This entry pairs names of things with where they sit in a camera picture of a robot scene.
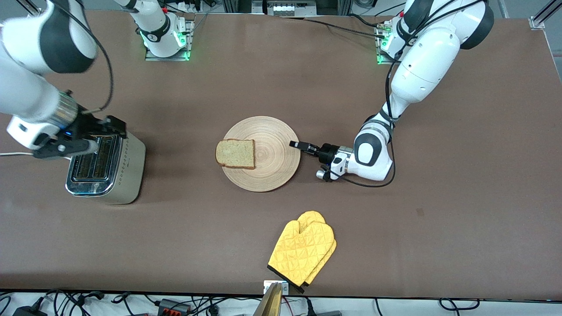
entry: brown table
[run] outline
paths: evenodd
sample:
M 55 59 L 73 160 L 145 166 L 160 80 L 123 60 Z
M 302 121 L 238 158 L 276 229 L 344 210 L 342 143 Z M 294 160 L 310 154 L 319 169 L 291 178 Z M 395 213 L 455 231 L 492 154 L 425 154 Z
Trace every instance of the brown table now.
M 388 66 L 372 39 L 211 15 L 189 62 L 144 62 L 127 14 L 88 19 L 115 68 L 106 114 L 147 146 L 140 197 L 122 207 L 74 198 L 66 160 L 0 159 L 0 287 L 259 294 L 276 278 L 266 266 L 285 223 L 313 209 L 338 248 L 308 295 L 562 299 L 562 91 L 543 32 L 526 20 L 496 20 L 407 110 L 391 186 L 324 183 L 303 156 L 285 186 L 252 193 L 217 166 L 217 141 L 268 115 L 302 141 L 351 145 L 384 102 Z M 94 108 L 106 71 L 98 58 L 86 74 L 49 79 Z M 21 149 L 0 133 L 1 152 Z

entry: red wire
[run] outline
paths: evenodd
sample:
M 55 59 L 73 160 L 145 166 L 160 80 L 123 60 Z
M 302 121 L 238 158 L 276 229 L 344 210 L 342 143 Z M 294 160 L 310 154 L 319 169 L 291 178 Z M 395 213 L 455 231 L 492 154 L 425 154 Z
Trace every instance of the red wire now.
M 289 301 L 284 296 L 283 296 L 283 299 L 285 300 L 285 303 L 287 303 L 287 308 L 289 309 L 289 312 L 291 312 L 291 316 L 294 316 L 293 310 L 291 309 L 291 305 L 289 304 Z

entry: round wooden board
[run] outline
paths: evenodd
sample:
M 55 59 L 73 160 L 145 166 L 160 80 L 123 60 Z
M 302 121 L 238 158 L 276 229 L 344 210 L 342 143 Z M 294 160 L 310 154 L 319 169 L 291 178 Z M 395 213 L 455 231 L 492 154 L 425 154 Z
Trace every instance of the round wooden board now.
M 254 116 L 236 123 L 224 139 L 255 141 L 254 170 L 223 167 L 226 176 L 237 186 L 254 192 L 276 189 L 289 181 L 297 171 L 301 152 L 289 147 L 298 142 L 297 135 L 284 122 L 268 116 Z

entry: slice of bread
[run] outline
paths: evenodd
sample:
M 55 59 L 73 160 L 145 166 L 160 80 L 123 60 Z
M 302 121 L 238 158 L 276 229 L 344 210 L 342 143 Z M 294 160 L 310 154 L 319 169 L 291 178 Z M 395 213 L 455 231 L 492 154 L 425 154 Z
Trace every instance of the slice of bread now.
M 253 155 L 255 142 L 253 139 L 223 139 L 216 145 L 215 159 L 219 165 L 227 168 L 243 168 L 254 170 Z

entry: quilted fabric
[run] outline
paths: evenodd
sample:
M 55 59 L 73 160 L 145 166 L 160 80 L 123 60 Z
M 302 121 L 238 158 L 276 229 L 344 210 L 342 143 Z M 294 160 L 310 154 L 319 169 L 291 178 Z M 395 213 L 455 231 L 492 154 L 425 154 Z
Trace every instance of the quilted fabric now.
M 298 220 L 291 220 L 281 233 L 268 267 L 288 282 L 300 287 L 318 266 L 334 243 L 332 228 L 312 222 L 301 231 Z
M 304 212 L 304 213 L 301 214 L 301 216 L 298 217 L 297 220 L 300 223 L 300 232 L 302 232 L 306 227 L 308 227 L 313 222 L 326 223 L 324 217 L 317 211 Z M 308 285 L 312 284 L 312 280 L 314 280 L 314 278 L 318 275 L 320 270 L 324 267 L 324 265 L 326 264 L 328 259 L 330 259 L 330 257 L 334 253 L 334 250 L 336 250 L 336 246 L 337 246 L 337 243 L 334 240 L 334 243 L 330 247 L 330 250 L 328 250 L 328 253 L 326 253 L 326 255 L 318 263 L 318 265 L 312 270 L 310 275 L 308 277 L 306 277 L 305 282 L 303 283 L 304 285 L 308 286 Z

